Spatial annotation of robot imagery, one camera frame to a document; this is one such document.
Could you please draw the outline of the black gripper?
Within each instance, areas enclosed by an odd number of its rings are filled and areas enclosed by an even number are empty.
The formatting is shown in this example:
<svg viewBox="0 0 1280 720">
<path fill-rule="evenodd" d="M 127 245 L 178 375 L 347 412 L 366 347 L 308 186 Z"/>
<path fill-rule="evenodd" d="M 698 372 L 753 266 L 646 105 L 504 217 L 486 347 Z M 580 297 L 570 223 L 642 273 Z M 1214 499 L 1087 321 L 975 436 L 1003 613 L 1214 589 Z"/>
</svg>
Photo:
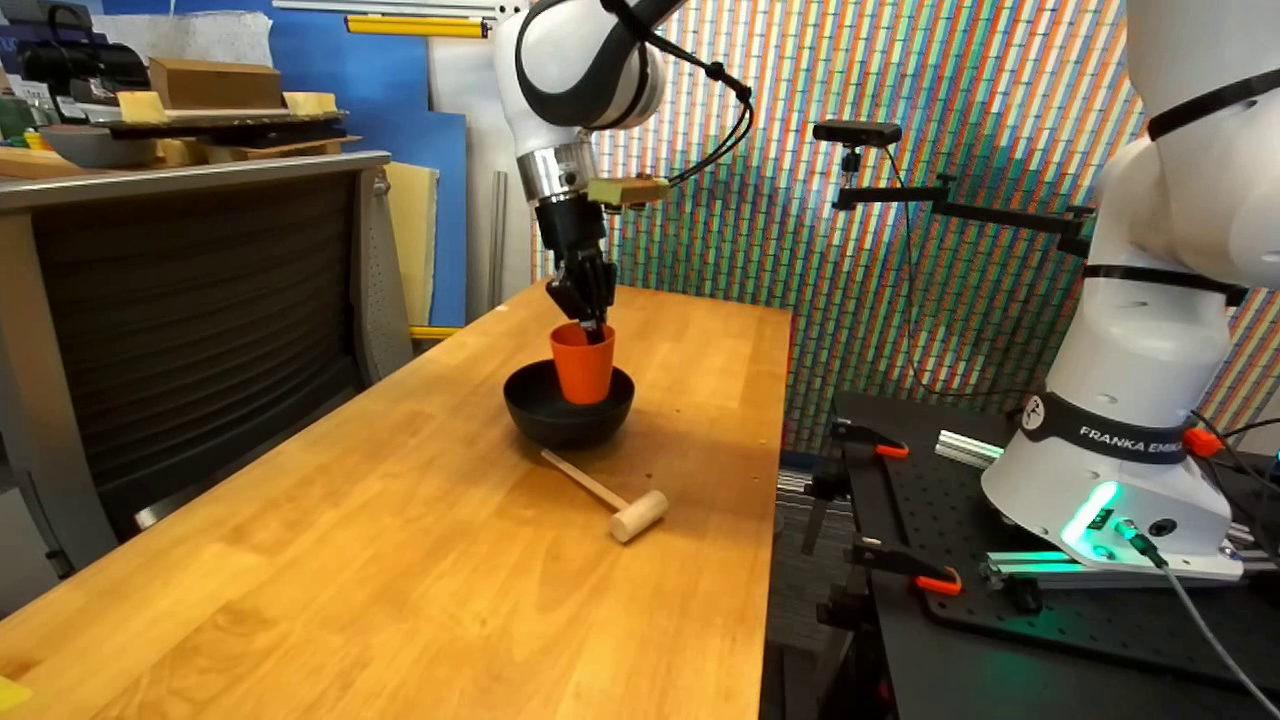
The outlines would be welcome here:
<svg viewBox="0 0 1280 720">
<path fill-rule="evenodd" d="M 535 219 L 545 247 L 554 257 L 547 297 L 575 325 L 587 321 L 587 304 L 600 304 L 593 308 L 587 337 L 603 337 L 616 297 L 616 264 L 603 257 L 603 207 L 587 197 L 567 197 L 541 205 Z"/>
</svg>

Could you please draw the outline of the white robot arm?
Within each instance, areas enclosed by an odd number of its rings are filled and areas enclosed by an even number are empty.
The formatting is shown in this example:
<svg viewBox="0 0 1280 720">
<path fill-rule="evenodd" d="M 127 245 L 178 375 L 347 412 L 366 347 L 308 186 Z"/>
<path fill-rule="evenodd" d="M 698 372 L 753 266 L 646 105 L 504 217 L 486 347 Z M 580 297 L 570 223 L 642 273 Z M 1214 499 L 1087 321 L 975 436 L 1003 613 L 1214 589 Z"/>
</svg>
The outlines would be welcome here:
<svg viewBox="0 0 1280 720">
<path fill-rule="evenodd" d="M 490 22 L 547 297 L 587 340 L 616 297 L 593 141 L 651 116 L 680 3 L 528 0 Z M 1231 502 L 1183 433 L 1237 297 L 1280 285 L 1280 0 L 1127 0 L 1127 85 L 1142 133 L 1102 167 L 1076 315 L 978 490 L 1085 569 L 1237 581 Z"/>
</svg>

